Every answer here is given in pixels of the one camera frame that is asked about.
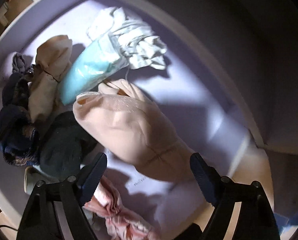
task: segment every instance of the plastic bag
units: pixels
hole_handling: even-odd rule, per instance
[[[93,41],[105,33],[111,33],[118,39],[122,54],[127,58],[130,69],[146,66],[166,69],[163,55],[167,46],[154,35],[150,25],[132,12],[126,13],[121,7],[109,7],[99,12],[87,30]]]
[[[117,38],[104,34],[94,40],[76,59],[58,85],[58,95],[64,105],[76,96],[94,88],[107,77],[126,67],[128,62],[120,53]]]

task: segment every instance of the light blue plastic bag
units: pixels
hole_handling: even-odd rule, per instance
[[[76,59],[58,85],[58,95],[64,105],[76,96],[91,90],[107,77],[128,65],[120,53],[117,39],[105,34],[94,40]]]

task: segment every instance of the beige cloth bundle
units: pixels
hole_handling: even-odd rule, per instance
[[[30,86],[29,113],[33,122],[51,114],[58,82],[70,68],[72,40],[67,35],[50,38],[37,49],[34,79]]]
[[[73,111],[88,133],[138,172],[162,181],[193,178],[189,159],[194,151],[135,85],[124,79],[102,83],[99,93],[79,95]]]

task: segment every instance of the folded clothing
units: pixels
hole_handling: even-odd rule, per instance
[[[26,61],[24,56],[16,52],[13,56],[13,61],[12,61],[12,66],[13,66],[13,73],[21,73],[25,74],[26,71]]]
[[[119,191],[102,177],[96,191],[84,208],[105,218],[112,240],[159,240],[154,228],[141,216],[122,205]]]
[[[64,105],[73,103],[76,96],[89,91],[105,78],[127,66],[120,54],[116,38],[105,34],[91,43],[77,58],[58,86]]]
[[[109,94],[86,92],[73,106],[87,132],[147,177],[170,182],[193,178],[189,160],[194,151],[139,88],[118,80],[100,84],[99,91]]]
[[[44,122],[51,114],[57,84],[71,66],[71,51],[72,40],[67,35],[52,37],[38,47],[29,97],[29,113],[33,122]]]
[[[15,166],[38,164],[39,133],[31,123],[28,97],[32,74],[14,73],[3,89],[0,111],[0,149],[7,163]]]
[[[72,111],[58,115],[39,146],[40,168],[46,174],[64,180],[80,171],[82,158],[97,141],[75,120]]]
[[[167,51],[166,44],[154,35],[150,25],[140,17],[127,15],[123,8],[103,9],[87,30],[87,35],[95,40],[105,33],[111,33],[117,38],[122,54],[128,59],[129,68],[166,68],[163,59]]]

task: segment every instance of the peach fabric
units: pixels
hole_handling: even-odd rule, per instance
[[[77,97],[77,122],[121,160],[152,179],[179,182],[193,178],[194,152],[170,120],[139,88],[126,80],[100,84],[99,91]]]
[[[51,114],[58,82],[71,66],[71,51],[67,35],[52,37],[38,47],[28,102],[32,122],[44,122]]]
[[[84,208],[105,218],[107,232],[112,240],[160,239],[148,222],[122,205],[118,190],[104,176]]]

